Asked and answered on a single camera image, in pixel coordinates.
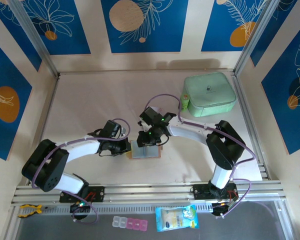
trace wall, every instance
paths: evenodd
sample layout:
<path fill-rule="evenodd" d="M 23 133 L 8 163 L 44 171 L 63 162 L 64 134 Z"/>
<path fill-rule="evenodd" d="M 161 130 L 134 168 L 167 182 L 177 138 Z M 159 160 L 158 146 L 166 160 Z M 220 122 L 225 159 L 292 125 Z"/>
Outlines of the wall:
<path fill-rule="evenodd" d="M 280 179 L 282 182 L 289 206 L 292 210 L 291 216 L 293 222 L 300 232 L 300 149 L 295 152 L 288 151 L 274 112 L 261 84 L 299 30 L 300 0 L 296 2 L 256 67 L 254 67 L 252 61 L 249 59 L 239 77 L 254 119 L 254 124 L 257 128 L 260 143 L 266 155 L 268 170 L 273 179 Z M 287 64 L 283 65 L 281 71 L 288 75 L 290 74 L 290 67 Z M 281 95 L 288 94 L 288 90 L 286 92 L 281 91 L 281 86 L 285 78 L 283 77 L 278 80 L 277 78 L 276 75 L 272 77 L 273 82 L 281 83 L 275 85 L 277 88 L 275 96 L 279 98 Z M 287 109 L 286 101 L 284 101 L 284 105 L 284 109 Z M 294 134 L 292 126 L 290 126 L 289 133 Z"/>
<path fill-rule="evenodd" d="M 216 8 L 227 9 L 224 5 L 216 4 L 216 0 L 188 1 L 180 52 L 112 53 L 105 25 L 107 13 L 102 11 L 101 2 L 75 0 L 91 54 L 52 56 L 57 69 L 61 72 L 233 68 L 241 54 L 241 48 L 236 50 L 231 47 L 231 50 L 217 51 L 217 49 L 211 47 L 209 50 L 202 51 L 214 4 Z M 172 4 L 177 4 L 178 2 L 181 1 L 175 0 Z M 233 21 L 234 25 L 236 25 L 234 19 L 224 18 L 224 16 L 226 15 L 219 14 L 219 25 L 215 26 L 215 31 L 212 34 L 222 33 L 223 29 L 221 26 L 226 22 Z M 161 20 L 161 26 L 158 28 L 165 27 L 164 20 Z M 169 29 L 165 29 L 165 31 L 167 34 L 163 35 L 162 38 L 173 42 L 174 39 L 173 36 L 169 35 Z M 229 39 L 230 34 L 224 33 L 223 36 L 216 37 L 215 43 L 220 43 L 226 38 Z M 161 39 L 157 41 L 155 44 L 160 45 Z"/>
<path fill-rule="evenodd" d="M 32 86 L 10 153 L 6 160 L 0 158 L 1 235 L 16 186 L 22 178 L 21 169 L 29 158 L 31 149 L 38 144 L 55 79 L 44 64 L 41 64 L 37 72 L 1 20 L 0 48 Z"/>
<path fill-rule="evenodd" d="M 24 0 L 21 4 L 56 68 L 77 72 L 233 68 L 266 2 Z M 0 19 L 32 64 L 38 65 L 8 11 L 0 0 Z"/>

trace small bottle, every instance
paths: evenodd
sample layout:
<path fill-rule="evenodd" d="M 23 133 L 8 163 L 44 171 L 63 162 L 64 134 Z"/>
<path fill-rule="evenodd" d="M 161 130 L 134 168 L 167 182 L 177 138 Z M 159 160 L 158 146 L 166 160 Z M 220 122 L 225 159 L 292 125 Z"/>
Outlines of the small bottle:
<path fill-rule="evenodd" d="M 189 96 L 188 94 L 183 94 L 181 97 L 180 97 L 180 100 L 181 100 L 181 104 L 182 104 L 182 109 L 181 111 L 184 112 L 187 110 L 188 108 L 188 104 L 189 104 Z"/>

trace cable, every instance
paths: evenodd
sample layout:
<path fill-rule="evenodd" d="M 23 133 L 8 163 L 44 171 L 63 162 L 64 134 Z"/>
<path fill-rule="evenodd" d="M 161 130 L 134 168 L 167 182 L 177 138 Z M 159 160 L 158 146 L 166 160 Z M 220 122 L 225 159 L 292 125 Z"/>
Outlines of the cable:
<path fill-rule="evenodd" d="M 238 206 L 239 203 L 241 203 L 241 201 L 242 201 L 243 199 L 246 198 L 247 194 L 250 192 L 252 183 L 251 183 L 251 181 L 250 181 L 249 179 L 245 179 L 245 178 L 234 178 L 233 181 L 246 181 L 246 182 L 249 183 L 249 187 L 248 187 L 247 191 L 243 194 L 243 196 L 238 200 L 238 202 L 237 202 L 235 205 L 233 205 L 232 208 L 230 208 L 230 210 L 228 210 L 225 214 L 223 214 L 223 215 L 221 215 L 221 216 L 216 216 L 216 218 L 224 218 L 224 217 L 226 217 L 233 209 L 235 209 L 235 208 Z"/>
<path fill-rule="evenodd" d="M 82 222 L 82 221 L 77 221 L 77 219 L 75 218 L 75 213 L 76 211 L 73 211 L 72 213 L 72 219 L 75 223 L 79 223 L 79 224 L 82 224 L 82 225 L 93 225 L 93 224 L 96 224 L 98 219 L 99 219 L 99 215 L 98 215 L 98 211 L 97 209 L 92 205 L 92 202 L 88 202 L 87 200 L 83 199 L 82 197 L 72 193 L 72 192 L 69 192 L 69 191 L 63 191 L 65 194 L 69 194 L 71 195 L 72 197 L 75 197 L 77 199 L 79 199 L 80 201 L 84 202 L 85 204 L 87 204 L 94 212 L 95 212 L 95 220 L 92 221 L 92 222 Z"/>
<path fill-rule="evenodd" d="M 229 202 L 230 202 L 231 199 L 232 199 L 231 192 L 230 192 L 230 191 L 227 191 L 227 192 L 228 192 L 228 194 L 229 194 L 229 196 L 230 196 L 230 199 L 229 199 Z"/>
<path fill-rule="evenodd" d="M 157 147 L 161 147 L 161 146 L 165 145 L 167 142 L 169 142 L 169 136 L 166 135 L 166 137 L 167 137 L 167 140 L 166 140 L 164 143 L 161 143 L 161 144 L 156 145 L 156 146 L 157 146 Z"/>
<path fill-rule="evenodd" d="M 121 133 L 122 133 L 122 127 L 120 125 L 120 132 L 119 132 L 119 135 L 118 135 L 117 139 L 119 139 L 121 137 Z"/>
<path fill-rule="evenodd" d="M 39 172 L 41 171 L 41 169 L 43 168 L 43 166 L 45 165 L 45 163 L 47 162 L 47 160 L 50 159 L 50 157 L 51 157 L 58 149 L 63 148 L 63 147 L 68 146 L 68 145 L 71 145 L 71 144 L 76 144 L 76 143 L 85 142 L 85 141 L 91 141 L 91 140 L 97 140 L 97 141 L 98 141 L 98 140 L 121 141 L 121 140 L 123 140 L 123 139 L 126 139 L 126 138 L 129 136 L 130 131 L 131 131 L 131 127 L 130 127 L 129 123 L 128 123 L 126 120 L 122 119 L 122 118 L 115 118 L 115 119 L 113 119 L 113 121 L 115 121 L 115 120 L 123 121 L 123 122 L 125 122 L 125 124 L 128 126 L 128 133 L 127 133 L 124 137 L 122 137 L 122 138 L 106 138 L 106 137 L 87 137 L 87 138 L 80 138 L 80 139 L 77 139 L 77 140 L 69 141 L 69 142 L 67 142 L 67 143 L 63 143 L 63 144 L 61 144 L 61 145 L 55 147 L 51 152 L 48 153 L 48 155 L 43 159 L 43 161 L 42 161 L 41 164 L 39 165 L 38 169 L 36 170 L 36 172 L 35 172 L 35 174 L 34 174 L 34 176 L 33 176 L 33 178 L 32 178 L 32 181 L 31 181 L 31 187 L 32 187 L 33 189 L 39 189 L 39 187 L 37 187 L 37 186 L 35 185 L 35 182 L 36 182 L 36 180 L 37 180 L 37 177 L 38 177 L 38 175 L 39 175 Z M 75 197 L 75 198 L 77 198 L 77 199 L 79 199 L 80 201 L 83 201 L 83 202 L 84 202 L 85 204 L 87 204 L 87 205 L 95 212 L 95 214 L 96 214 L 96 220 L 95 220 L 95 221 L 93 221 L 93 222 L 80 222 L 80 221 L 77 221 L 78 223 L 80 223 L 80 224 L 85 224 L 85 225 L 91 225 L 91 224 L 95 224 L 95 223 L 98 221 L 98 212 L 97 212 L 96 208 L 92 206 L 92 203 L 89 203 L 88 201 L 84 200 L 82 197 L 80 197 L 80 196 L 78 196 L 78 195 L 76 195 L 76 194 L 74 194 L 74 193 L 71 193 L 71 192 L 68 192 L 68 191 L 63 191 L 63 192 L 66 193 L 66 194 L 69 194 L 69 195 L 71 195 L 71 196 L 73 196 L 73 197 Z"/>
<path fill-rule="evenodd" d="M 212 128 L 212 127 L 209 127 L 209 126 L 204 126 L 204 125 L 202 125 L 202 124 L 198 124 L 198 123 L 194 123 L 194 122 L 189 122 L 189 121 L 183 120 L 183 119 L 181 118 L 181 101 L 180 101 L 180 99 L 179 99 L 178 97 L 176 97 L 175 95 L 168 94 L 168 93 L 158 94 L 158 95 L 152 97 L 152 98 L 146 103 L 144 109 L 147 109 L 147 107 L 149 106 L 150 102 L 151 102 L 153 99 L 155 99 L 155 98 L 157 98 L 157 97 L 161 97 L 161 96 L 170 96 L 170 97 L 173 97 L 173 98 L 175 98 L 175 99 L 178 100 L 179 105 L 178 105 L 178 114 L 177 114 L 177 117 L 178 117 L 178 119 L 179 119 L 180 122 L 182 122 L 182 123 L 184 123 L 184 124 L 187 124 L 187 125 L 191 125 L 191 126 L 195 126 L 195 127 L 203 128 L 203 129 L 205 129 L 205 130 L 210 130 L 210 131 L 219 133 L 219 134 L 221 134 L 221 135 L 223 135 L 223 136 L 229 138 L 230 140 L 234 141 L 236 144 L 240 145 L 242 148 L 244 148 L 245 150 L 247 150 L 247 151 L 251 154 L 251 156 L 252 156 L 251 158 L 248 158 L 248 159 L 242 160 L 242 161 L 240 161 L 240 162 L 237 162 L 237 163 L 234 164 L 234 166 L 233 166 L 233 170 L 232 170 L 232 172 L 231 172 L 231 174 L 230 174 L 229 179 L 230 179 L 230 180 L 233 180 L 233 181 L 247 181 L 247 182 L 249 182 L 249 187 L 248 187 L 247 191 L 245 192 L 245 194 L 238 200 L 238 202 L 237 202 L 237 203 L 236 203 L 229 211 L 227 211 L 223 216 L 221 216 L 222 218 L 224 218 L 226 215 L 228 215 L 228 213 L 230 213 L 230 212 L 231 212 L 231 211 L 232 211 L 232 210 L 233 210 L 233 209 L 234 209 L 234 208 L 235 208 L 235 207 L 236 207 L 236 206 L 237 206 L 237 205 L 238 205 L 245 197 L 246 197 L 246 195 L 247 195 L 247 194 L 249 193 L 249 191 L 250 191 L 251 184 L 252 184 L 250 180 L 244 179 L 244 178 L 236 178 L 236 179 L 235 179 L 235 178 L 233 178 L 233 176 L 234 176 L 234 174 L 235 174 L 236 169 L 238 168 L 238 166 L 239 166 L 240 164 L 244 164 L 244 163 L 253 161 L 254 159 L 257 158 L 256 155 L 255 155 L 255 153 L 254 153 L 249 147 L 247 147 L 245 144 L 243 144 L 241 141 L 237 140 L 237 139 L 234 138 L 233 136 L 230 136 L 229 134 L 227 134 L 227 133 L 225 133 L 225 132 L 223 132 L 223 131 L 221 131 L 221 130 L 219 130 L 219 129 L 215 129 L 215 128 Z"/>

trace orange dot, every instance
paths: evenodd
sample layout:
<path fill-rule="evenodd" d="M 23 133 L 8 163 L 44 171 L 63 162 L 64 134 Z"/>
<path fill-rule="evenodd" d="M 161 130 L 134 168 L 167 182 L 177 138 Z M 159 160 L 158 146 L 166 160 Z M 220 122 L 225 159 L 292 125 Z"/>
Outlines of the orange dot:
<path fill-rule="evenodd" d="M 237 48 L 244 47 L 255 25 L 254 21 L 250 21 L 237 27 L 230 36 L 230 44 Z"/>
<path fill-rule="evenodd" d="M 0 87 L 0 119 L 13 123 L 19 114 L 20 102 L 17 92 L 9 86 Z"/>
<path fill-rule="evenodd" d="M 298 98 L 295 95 L 291 95 L 288 98 L 288 107 L 292 110 L 296 109 L 298 107 Z"/>
<path fill-rule="evenodd" d="M 57 34 L 55 34 L 53 31 L 50 31 L 50 30 L 46 31 L 44 33 L 44 35 L 47 39 L 49 39 L 51 41 L 54 41 L 57 39 Z"/>

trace mint green bag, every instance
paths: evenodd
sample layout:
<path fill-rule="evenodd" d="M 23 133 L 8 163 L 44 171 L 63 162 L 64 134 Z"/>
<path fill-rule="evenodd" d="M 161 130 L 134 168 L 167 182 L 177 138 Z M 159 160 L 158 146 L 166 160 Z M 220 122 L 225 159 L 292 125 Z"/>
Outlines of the mint green bag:
<path fill-rule="evenodd" d="M 229 112 L 237 99 L 222 72 L 187 77 L 184 80 L 183 93 L 190 97 L 188 109 L 194 117 Z"/>

